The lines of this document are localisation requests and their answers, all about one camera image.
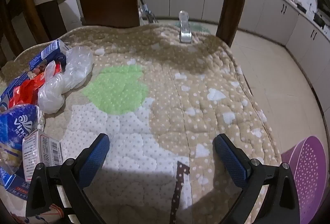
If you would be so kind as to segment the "white barcode toothpaste box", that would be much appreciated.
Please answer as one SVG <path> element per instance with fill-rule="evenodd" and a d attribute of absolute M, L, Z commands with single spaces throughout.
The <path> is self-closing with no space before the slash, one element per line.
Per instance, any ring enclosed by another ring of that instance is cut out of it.
<path fill-rule="evenodd" d="M 38 163 L 46 167 L 62 165 L 60 142 L 36 129 L 22 142 L 22 162 L 25 182 L 30 183 Z"/>

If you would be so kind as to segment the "blue Vinda tissue pack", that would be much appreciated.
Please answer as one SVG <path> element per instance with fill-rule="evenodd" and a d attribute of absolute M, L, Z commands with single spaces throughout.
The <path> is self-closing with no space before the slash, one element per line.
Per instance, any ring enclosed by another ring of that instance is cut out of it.
<path fill-rule="evenodd" d="M 44 129 L 44 113 L 36 105 L 20 104 L 1 113 L 1 168 L 14 174 L 22 163 L 23 139 Z"/>

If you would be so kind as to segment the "long red carton box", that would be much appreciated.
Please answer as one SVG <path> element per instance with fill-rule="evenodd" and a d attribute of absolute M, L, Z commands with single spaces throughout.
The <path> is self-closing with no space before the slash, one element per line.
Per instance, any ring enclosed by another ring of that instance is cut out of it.
<path fill-rule="evenodd" d="M 47 65 L 42 65 L 28 73 L 28 78 L 20 85 L 14 87 L 13 96 L 9 100 L 9 108 L 15 105 L 38 103 L 38 91 L 46 81 L 54 75 L 61 73 L 60 62 L 51 61 Z"/>

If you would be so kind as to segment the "clear plastic bag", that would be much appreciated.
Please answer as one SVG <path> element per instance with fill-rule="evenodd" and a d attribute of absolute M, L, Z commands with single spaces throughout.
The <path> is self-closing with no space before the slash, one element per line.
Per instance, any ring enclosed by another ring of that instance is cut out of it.
<path fill-rule="evenodd" d="M 45 114 L 56 113 L 64 104 L 64 94 L 80 87 L 92 71 L 93 53 L 87 46 L 76 46 L 67 51 L 63 73 L 47 80 L 38 91 L 38 106 Z"/>

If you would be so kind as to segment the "grey kitchen cabinets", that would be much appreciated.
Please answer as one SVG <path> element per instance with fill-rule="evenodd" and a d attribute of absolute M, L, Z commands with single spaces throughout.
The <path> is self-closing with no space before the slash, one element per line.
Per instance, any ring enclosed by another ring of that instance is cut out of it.
<path fill-rule="evenodd" d="M 145 0 L 157 18 L 189 18 L 216 23 L 224 0 Z M 312 84 L 324 112 L 329 111 L 329 38 L 289 0 L 245 0 L 239 29 L 287 48 Z"/>

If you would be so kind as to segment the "purple plastic waste basket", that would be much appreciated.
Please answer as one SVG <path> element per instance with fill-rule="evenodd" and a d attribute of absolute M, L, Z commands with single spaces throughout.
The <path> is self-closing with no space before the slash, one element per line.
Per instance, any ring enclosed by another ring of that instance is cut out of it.
<path fill-rule="evenodd" d="M 299 200 L 300 223 L 309 223 L 321 204 L 327 179 L 325 150 L 309 136 L 281 154 L 290 165 Z"/>

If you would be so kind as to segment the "quilted heart pattern table cover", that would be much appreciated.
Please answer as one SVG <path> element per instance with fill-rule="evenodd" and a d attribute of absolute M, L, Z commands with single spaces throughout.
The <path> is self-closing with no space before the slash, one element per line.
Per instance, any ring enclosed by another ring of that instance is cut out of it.
<path fill-rule="evenodd" d="M 76 158 L 105 133 L 110 149 L 84 191 L 106 223 L 219 223 L 239 197 L 214 139 L 224 133 L 251 159 L 279 165 L 263 110 L 230 48 L 171 25 L 81 27 L 60 38 L 87 46 L 86 81 L 45 114 L 44 133 Z"/>

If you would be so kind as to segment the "blue carton box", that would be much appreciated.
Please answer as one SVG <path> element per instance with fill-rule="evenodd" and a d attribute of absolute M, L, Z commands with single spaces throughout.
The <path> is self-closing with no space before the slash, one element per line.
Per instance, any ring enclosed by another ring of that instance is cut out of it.
<path fill-rule="evenodd" d="M 49 64 L 52 61 L 59 62 L 64 67 L 68 50 L 69 47 L 61 39 L 56 39 L 29 62 L 30 71 L 42 63 Z"/>

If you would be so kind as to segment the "clear plastic bottle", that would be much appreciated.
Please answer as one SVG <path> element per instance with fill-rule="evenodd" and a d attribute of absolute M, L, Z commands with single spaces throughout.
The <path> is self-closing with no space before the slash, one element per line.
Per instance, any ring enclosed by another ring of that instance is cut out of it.
<path fill-rule="evenodd" d="M 192 42 L 192 33 L 189 25 L 189 14 L 181 10 L 178 14 L 180 24 L 180 42 L 190 44 Z"/>

